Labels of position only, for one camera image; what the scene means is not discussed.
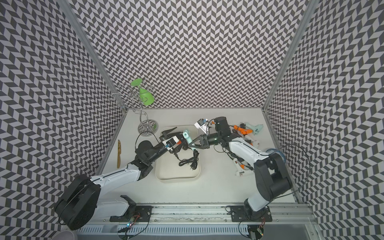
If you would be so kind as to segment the mint green glue gun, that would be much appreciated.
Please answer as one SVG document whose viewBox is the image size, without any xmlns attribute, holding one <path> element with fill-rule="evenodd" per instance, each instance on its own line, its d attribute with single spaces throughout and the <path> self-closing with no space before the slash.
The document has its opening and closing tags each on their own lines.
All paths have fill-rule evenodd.
<svg viewBox="0 0 384 240">
<path fill-rule="evenodd" d="M 186 149 L 190 148 L 190 149 L 192 149 L 193 151 L 196 150 L 196 148 L 194 148 L 194 147 L 190 147 L 190 146 L 189 146 L 189 144 L 192 143 L 192 138 L 191 138 L 191 136 L 190 136 L 190 132 L 189 132 L 189 130 L 184 130 L 184 131 L 183 131 L 183 137 L 184 137 L 184 139 L 187 141 L 187 143 L 186 143 L 186 145 L 183 147 L 183 149 L 186 150 Z"/>
</svg>

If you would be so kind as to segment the cream plastic storage box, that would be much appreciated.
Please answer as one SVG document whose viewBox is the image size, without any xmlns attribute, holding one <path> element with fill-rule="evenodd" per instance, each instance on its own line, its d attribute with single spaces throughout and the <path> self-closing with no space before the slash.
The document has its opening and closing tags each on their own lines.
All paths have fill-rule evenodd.
<svg viewBox="0 0 384 240">
<path fill-rule="evenodd" d="M 185 126 L 170 126 L 163 129 L 169 130 L 174 127 L 177 127 L 172 133 L 175 132 L 183 132 L 184 130 L 188 130 L 190 133 L 190 137 L 192 139 L 196 138 L 199 135 L 198 130 L 193 125 L 185 125 Z M 192 150 L 183 150 L 183 148 L 177 153 L 180 160 L 189 159 L 193 157 Z M 163 183 L 176 183 L 176 182 L 186 182 L 186 181 L 194 181 L 196 180 L 201 173 L 201 165 L 199 161 L 199 165 L 195 170 L 191 168 L 191 164 L 185 164 L 183 166 L 179 166 L 179 160 L 174 154 L 166 152 L 155 162 L 155 176 L 156 178 Z"/>
</svg>

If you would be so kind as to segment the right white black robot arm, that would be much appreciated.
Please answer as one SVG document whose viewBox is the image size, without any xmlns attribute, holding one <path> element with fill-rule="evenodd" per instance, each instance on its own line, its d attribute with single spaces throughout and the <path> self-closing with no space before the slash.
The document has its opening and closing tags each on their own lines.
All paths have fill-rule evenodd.
<svg viewBox="0 0 384 240">
<path fill-rule="evenodd" d="M 207 119 L 199 119 L 194 126 L 203 131 L 195 138 L 190 147 L 208 149 L 212 145 L 221 145 L 231 157 L 244 160 L 254 172 L 256 190 L 245 200 L 244 212 L 249 220 L 262 218 L 267 212 L 267 205 L 293 187 L 285 165 L 284 156 L 278 151 L 263 152 L 250 145 L 236 132 L 231 131 L 225 117 L 214 119 L 214 134 L 209 134 Z"/>
</svg>

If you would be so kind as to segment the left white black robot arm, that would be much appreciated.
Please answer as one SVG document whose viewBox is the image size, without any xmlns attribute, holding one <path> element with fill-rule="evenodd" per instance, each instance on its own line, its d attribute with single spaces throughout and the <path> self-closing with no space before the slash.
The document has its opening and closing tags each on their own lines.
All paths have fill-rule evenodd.
<svg viewBox="0 0 384 240">
<path fill-rule="evenodd" d="M 118 222 L 129 221 L 139 215 L 136 202 L 126 195 L 121 196 L 122 201 L 100 202 L 99 198 L 144 179 L 157 159 L 166 152 L 178 152 L 187 143 L 184 132 L 176 132 L 175 129 L 163 131 L 160 139 L 155 146 L 150 141 L 141 142 L 135 151 L 135 159 L 121 170 L 93 177 L 75 177 L 54 205 L 59 224 L 78 230 L 93 218 L 109 218 Z"/>
</svg>

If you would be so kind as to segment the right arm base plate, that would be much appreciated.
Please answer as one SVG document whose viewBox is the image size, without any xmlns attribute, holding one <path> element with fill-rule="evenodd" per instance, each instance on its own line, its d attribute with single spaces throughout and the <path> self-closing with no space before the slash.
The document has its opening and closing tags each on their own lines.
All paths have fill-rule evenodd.
<svg viewBox="0 0 384 240">
<path fill-rule="evenodd" d="M 269 207 L 254 212 L 251 208 L 245 206 L 227 206 L 226 211 L 230 214 L 232 222 L 272 222 L 272 214 Z"/>
</svg>

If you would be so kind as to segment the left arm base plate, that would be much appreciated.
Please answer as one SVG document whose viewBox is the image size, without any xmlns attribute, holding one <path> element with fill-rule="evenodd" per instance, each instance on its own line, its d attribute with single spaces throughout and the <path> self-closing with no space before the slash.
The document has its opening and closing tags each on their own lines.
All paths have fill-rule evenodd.
<svg viewBox="0 0 384 240">
<path fill-rule="evenodd" d="M 131 219 L 135 220 L 136 217 L 139 217 L 136 220 L 137 223 L 148 223 L 152 216 L 152 210 L 153 206 L 149 205 L 129 207 L 128 210 L 122 216 L 110 217 L 110 222 L 129 222 Z"/>
</svg>

